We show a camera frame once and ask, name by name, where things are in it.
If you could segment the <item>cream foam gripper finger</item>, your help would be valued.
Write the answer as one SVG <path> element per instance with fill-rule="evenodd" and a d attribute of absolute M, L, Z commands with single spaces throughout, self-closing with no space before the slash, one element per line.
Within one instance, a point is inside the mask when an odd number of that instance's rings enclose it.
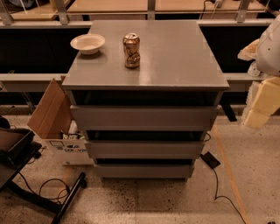
<path fill-rule="evenodd" d="M 280 109 L 280 78 L 273 77 L 262 82 L 254 81 L 249 88 L 243 125 L 259 130 Z"/>

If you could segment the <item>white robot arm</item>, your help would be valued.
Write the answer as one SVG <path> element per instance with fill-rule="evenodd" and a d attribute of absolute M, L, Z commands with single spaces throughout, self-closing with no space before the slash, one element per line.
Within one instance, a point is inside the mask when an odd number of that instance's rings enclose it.
<path fill-rule="evenodd" d="M 237 58 L 254 60 L 255 69 L 267 75 L 249 88 L 241 119 L 245 129 L 259 130 L 280 109 L 280 15 L 259 39 L 240 50 Z"/>

